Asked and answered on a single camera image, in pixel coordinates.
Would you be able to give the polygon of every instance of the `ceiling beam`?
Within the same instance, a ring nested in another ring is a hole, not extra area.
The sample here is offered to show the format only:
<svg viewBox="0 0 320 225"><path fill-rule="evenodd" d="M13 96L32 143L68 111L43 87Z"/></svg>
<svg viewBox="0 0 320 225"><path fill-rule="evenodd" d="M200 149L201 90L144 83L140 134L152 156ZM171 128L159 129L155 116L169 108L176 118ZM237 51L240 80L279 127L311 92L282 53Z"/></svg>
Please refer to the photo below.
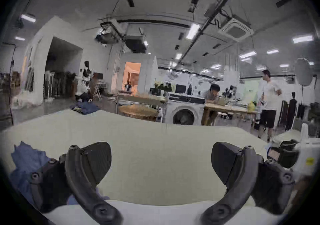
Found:
<svg viewBox="0 0 320 225"><path fill-rule="evenodd" d="M220 0L212 12L212 14L207 18L206 22L202 25L198 33L193 38L192 42L190 43L190 46L185 51L185 53L182 55L181 59L178 61L178 63L181 63L181 61L185 58L185 56L188 54L188 52L191 50L195 42L198 40L198 38L204 33L206 28L210 25L211 21L220 13L221 9L226 5L228 0Z"/></svg>
<svg viewBox="0 0 320 225"><path fill-rule="evenodd" d="M187 24L172 22L172 21L165 21L165 20L155 20L155 19L120 19L118 23L151 23L151 24L162 24L162 25L169 25L175 27L183 27L183 28L190 28Z"/></svg>

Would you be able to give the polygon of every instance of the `fluorescent light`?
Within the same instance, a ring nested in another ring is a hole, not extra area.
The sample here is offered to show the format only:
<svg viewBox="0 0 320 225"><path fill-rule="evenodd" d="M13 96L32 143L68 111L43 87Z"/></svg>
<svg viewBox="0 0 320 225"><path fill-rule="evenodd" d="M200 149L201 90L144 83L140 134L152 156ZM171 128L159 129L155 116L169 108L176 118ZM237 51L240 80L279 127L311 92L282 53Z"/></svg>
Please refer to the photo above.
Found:
<svg viewBox="0 0 320 225"><path fill-rule="evenodd" d="M257 70L266 70L266 67L260 66L260 67L256 67Z"/></svg>
<svg viewBox="0 0 320 225"><path fill-rule="evenodd" d="M20 40L20 41L24 41L25 40L24 38L18 37L18 36L16 36L15 39Z"/></svg>
<svg viewBox="0 0 320 225"><path fill-rule="evenodd" d="M274 49L274 50L269 50L266 53L267 54L273 54L273 53L277 53L277 52L279 52L279 50L278 49Z"/></svg>
<svg viewBox="0 0 320 225"><path fill-rule="evenodd" d="M30 17L29 15L26 15L26 14L22 14L22 15L21 15L21 18L22 18L22 19L25 19L25 20L28 20L28 21L31 21L32 23L35 23L35 22L36 22L36 19L35 19L35 18L32 18L32 17Z"/></svg>
<svg viewBox="0 0 320 225"><path fill-rule="evenodd" d="M217 68L217 67L221 67L220 64L215 64L215 65L212 65L211 68Z"/></svg>
<svg viewBox="0 0 320 225"><path fill-rule="evenodd" d="M242 54L242 55L240 55L239 57L240 57L241 59L244 59L244 58L247 58L247 57L256 55L256 54L257 54L257 53L256 53L255 51L251 51L251 52L248 52L248 53L246 53L246 54Z"/></svg>
<svg viewBox="0 0 320 225"><path fill-rule="evenodd" d="M312 35L305 35L305 36L301 36L301 37L295 37L292 40L294 43L313 41L313 36Z"/></svg>
<svg viewBox="0 0 320 225"><path fill-rule="evenodd" d="M200 25L193 23L190 27L189 33L186 36L187 39L193 39L194 36L197 34L198 29L200 28Z"/></svg>
<svg viewBox="0 0 320 225"><path fill-rule="evenodd" d="M181 58L181 56L182 56L182 53L177 53L177 55L176 55L176 59L180 59L180 58Z"/></svg>

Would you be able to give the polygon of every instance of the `ceiling pipe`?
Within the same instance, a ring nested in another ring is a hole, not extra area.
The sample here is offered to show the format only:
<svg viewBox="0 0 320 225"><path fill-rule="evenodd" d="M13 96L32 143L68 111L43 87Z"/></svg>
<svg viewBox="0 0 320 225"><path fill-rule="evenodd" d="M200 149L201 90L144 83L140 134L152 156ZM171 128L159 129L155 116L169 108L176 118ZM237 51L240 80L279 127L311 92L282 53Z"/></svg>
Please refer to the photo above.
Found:
<svg viewBox="0 0 320 225"><path fill-rule="evenodd" d="M198 38L204 33L206 28L210 25L211 21L220 13L221 9L226 5L228 0L220 0L212 12L212 14L207 18L206 22L202 25L198 33L193 38L192 42L190 43L190 46L186 50L186 52L182 55L181 59L178 61L178 63L181 63L181 61L185 58L185 56L188 54L188 52L191 50L195 42L198 40Z"/></svg>

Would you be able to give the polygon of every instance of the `man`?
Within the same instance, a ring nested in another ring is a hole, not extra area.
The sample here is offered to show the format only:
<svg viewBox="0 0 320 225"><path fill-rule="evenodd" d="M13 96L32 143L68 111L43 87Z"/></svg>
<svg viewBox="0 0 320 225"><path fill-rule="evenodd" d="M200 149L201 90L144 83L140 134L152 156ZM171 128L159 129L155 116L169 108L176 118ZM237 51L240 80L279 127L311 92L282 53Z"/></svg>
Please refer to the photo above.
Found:
<svg viewBox="0 0 320 225"><path fill-rule="evenodd" d="M215 83L212 84L210 86L210 89L205 93L206 102L217 104L219 100L219 91L220 91L220 86L218 86ZM201 124L211 125L212 123L214 123L214 120L216 119L217 115L218 115L217 112L213 110L208 111L207 109L205 109L203 112Z"/></svg>
<svg viewBox="0 0 320 225"><path fill-rule="evenodd" d="M264 70L262 71L262 79L267 82L267 84L262 89L262 97L261 102L263 103L263 109L260 118L260 127L258 138L261 139L263 135L264 128L268 128L268 139L267 143L270 142L272 137L272 131L275 124L275 118L277 113L277 107L279 104L278 96L282 93L280 87L272 82L270 77L270 71Z"/></svg>

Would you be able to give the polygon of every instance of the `washing machine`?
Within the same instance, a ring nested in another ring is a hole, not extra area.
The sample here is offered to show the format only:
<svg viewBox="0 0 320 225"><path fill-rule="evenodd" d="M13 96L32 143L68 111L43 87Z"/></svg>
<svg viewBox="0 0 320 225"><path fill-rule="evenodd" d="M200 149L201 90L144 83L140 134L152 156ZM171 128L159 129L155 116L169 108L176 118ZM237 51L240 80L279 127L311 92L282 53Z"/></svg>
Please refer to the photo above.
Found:
<svg viewBox="0 0 320 225"><path fill-rule="evenodd" d="M193 95L172 93L165 112L165 123L201 125L205 99Z"/></svg>

